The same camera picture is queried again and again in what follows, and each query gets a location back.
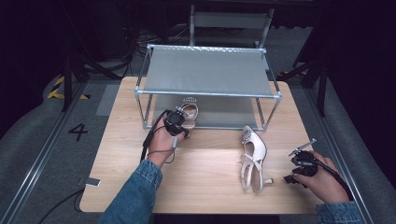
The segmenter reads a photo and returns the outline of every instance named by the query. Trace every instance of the finger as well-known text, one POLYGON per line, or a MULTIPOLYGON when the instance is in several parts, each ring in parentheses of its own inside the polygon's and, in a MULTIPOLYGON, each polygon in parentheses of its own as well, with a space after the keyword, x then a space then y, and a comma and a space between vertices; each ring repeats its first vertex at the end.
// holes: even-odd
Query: finger
POLYGON ((300 182, 300 183, 302 183, 302 184, 308 186, 308 185, 309 185, 309 181, 310 181, 310 179, 311 179, 312 177, 306 176, 306 175, 294 174, 294 175, 293 175, 293 178, 294 178, 295 180, 297 180, 298 182, 300 182))
POLYGON ((158 124, 157 125, 158 125, 158 127, 162 127, 164 125, 163 117, 158 120, 158 124))
POLYGON ((336 171, 338 173, 337 168, 334 165, 334 162, 332 161, 332 159, 330 158, 324 158, 325 160, 325 164, 328 165, 330 168, 334 169, 334 171, 336 171))
POLYGON ((183 139, 186 137, 186 136, 184 136, 184 135, 185 135, 184 132, 181 132, 180 134, 178 134, 178 135, 177 135, 178 141, 183 140, 183 139))
POLYGON ((320 155, 318 152, 316 151, 309 151, 312 153, 312 155, 314 156, 315 159, 321 161, 321 162, 325 162, 324 158, 322 155, 320 155))

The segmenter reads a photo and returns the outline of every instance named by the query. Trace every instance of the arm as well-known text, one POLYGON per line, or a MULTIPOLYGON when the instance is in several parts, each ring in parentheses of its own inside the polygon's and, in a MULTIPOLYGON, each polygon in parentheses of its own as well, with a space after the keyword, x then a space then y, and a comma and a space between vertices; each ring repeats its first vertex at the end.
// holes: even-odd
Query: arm
POLYGON ((173 154, 171 136, 158 123, 157 131, 148 147, 148 159, 143 160, 123 185, 113 202, 102 214, 99 223, 148 223, 155 204, 155 194, 161 185, 161 168, 173 154))
MULTIPOLYGON (((311 153, 315 159, 337 171, 330 158, 323 158, 315 151, 311 153)), ((317 205, 320 223, 362 223, 358 206, 348 199, 343 187, 322 167, 318 167, 318 172, 314 176, 295 174, 293 177, 309 187, 318 198, 325 202, 317 205)))

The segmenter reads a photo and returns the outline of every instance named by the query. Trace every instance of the rhinestone embellishment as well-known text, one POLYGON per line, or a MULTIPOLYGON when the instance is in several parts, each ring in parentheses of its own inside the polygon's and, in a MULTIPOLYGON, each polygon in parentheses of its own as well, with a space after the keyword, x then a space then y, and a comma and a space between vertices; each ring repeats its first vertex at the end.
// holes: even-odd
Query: rhinestone embellishment
POLYGON ((241 137, 242 144, 245 144, 250 139, 250 136, 251 136, 250 130, 244 130, 241 137))

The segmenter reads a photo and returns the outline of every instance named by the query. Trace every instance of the person's left hand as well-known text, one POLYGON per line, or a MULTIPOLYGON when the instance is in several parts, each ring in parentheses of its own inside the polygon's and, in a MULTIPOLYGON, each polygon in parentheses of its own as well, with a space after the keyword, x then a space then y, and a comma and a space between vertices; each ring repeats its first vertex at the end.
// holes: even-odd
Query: person's left hand
MULTIPOLYGON (((148 146, 148 160, 156 164, 160 169, 166 160, 174 153, 172 145, 175 137, 166 131, 163 123, 163 117, 159 120, 155 129, 154 136, 148 146)), ((184 139, 184 133, 177 135, 177 141, 184 139)))

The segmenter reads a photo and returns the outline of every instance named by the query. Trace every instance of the high heel shoe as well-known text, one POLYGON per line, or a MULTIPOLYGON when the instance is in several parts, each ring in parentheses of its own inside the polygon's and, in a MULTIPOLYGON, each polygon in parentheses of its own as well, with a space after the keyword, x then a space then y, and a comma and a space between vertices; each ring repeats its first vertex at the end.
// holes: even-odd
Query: high heel shoe
POLYGON ((181 106, 181 109, 186 115, 181 126, 188 130, 193 129, 195 127, 195 119, 198 116, 198 105, 196 103, 186 103, 181 106))
POLYGON ((251 183, 253 191, 260 192, 264 184, 274 183, 274 179, 264 180, 262 176, 262 163, 267 154, 267 147, 248 125, 243 129, 241 140, 245 148, 245 154, 241 156, 242 188, 248 190, 251 183))

